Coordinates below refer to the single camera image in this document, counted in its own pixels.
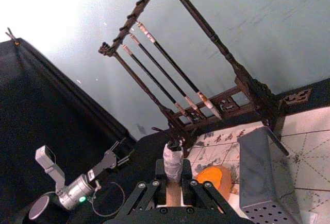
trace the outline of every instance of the black backdrop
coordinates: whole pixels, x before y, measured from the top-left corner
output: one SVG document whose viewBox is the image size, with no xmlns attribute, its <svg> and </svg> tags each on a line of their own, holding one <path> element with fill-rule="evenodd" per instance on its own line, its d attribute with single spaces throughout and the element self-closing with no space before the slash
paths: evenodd
<svg viewBox="0 0 330 224">
<path fill-rule="evenodd" d="M 0 43 L 0 221 L 55 189 L 35 161 L 46 144 L 71 183 L 122 138 L 114 117 L 26 41 Z"/>
</svg>

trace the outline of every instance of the orange object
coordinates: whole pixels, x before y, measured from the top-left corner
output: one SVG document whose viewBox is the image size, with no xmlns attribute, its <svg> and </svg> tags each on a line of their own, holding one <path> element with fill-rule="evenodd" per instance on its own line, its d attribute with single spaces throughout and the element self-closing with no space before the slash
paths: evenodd
<svg viewBox="0 0 330 224">
<path fill-rule="evenodd" d="M 228 201 L 232 183 L 230 171 L 227 168 L 221 165 L 205 168 L 196 176 L 196 180 L 199 183 L 210 181 L 220 192 L 220 194 Z"/>
</svg>

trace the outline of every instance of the light blue wall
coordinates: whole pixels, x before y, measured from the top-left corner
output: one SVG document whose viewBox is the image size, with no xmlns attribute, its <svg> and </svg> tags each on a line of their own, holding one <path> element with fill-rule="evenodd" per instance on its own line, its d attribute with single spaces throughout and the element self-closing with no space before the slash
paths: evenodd
<svg viewBox="0 0 330 224">
<path fill-rule="evenodd" d="M 124 124 L 137 139 L 166 129 L 167 121 L 115 58 L 100 55 L 111 44 L 137 0 L 2 0 L 0 26 L 11 27 Z M 330 76 L 330 0 L 191 0 L 250 74 L 276 94 Z M 139 19 L 207 96 L 234 86 L 234 73 L 178 0 L 152 0 Z M 139 40 L 196 102 L 198 97 L 141 31 Z M 0 35 L 0 41 L 7 40 Z M 127 38 L 138 58 L 176 100 L 188 105 L 160 71 Z M 152 92 L 173 104 L 119 49 Z"/>
</svg>

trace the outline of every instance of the green light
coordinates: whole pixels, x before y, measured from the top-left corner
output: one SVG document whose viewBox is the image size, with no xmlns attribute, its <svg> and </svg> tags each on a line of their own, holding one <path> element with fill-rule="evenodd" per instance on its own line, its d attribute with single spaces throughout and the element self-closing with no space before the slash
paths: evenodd
<svg viewBox="0 0 330 224">
<path fill-rule="evenodd" d="M 84 202 L 86 200 L 86 197 L 80 197 L 79 202 Z"/>
</svg>

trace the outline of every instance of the gray metal box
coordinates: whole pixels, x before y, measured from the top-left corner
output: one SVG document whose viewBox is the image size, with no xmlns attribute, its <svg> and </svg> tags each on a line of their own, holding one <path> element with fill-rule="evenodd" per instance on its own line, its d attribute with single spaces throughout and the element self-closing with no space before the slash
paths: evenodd
<svg viewBox="0 0 330 224">
<path fill-rule="evenodd" d="M 261 127 L 238 142 L 242 211 L 256 224 L 301 224 L 288 153 L 279 140 Z"/>
</svg>

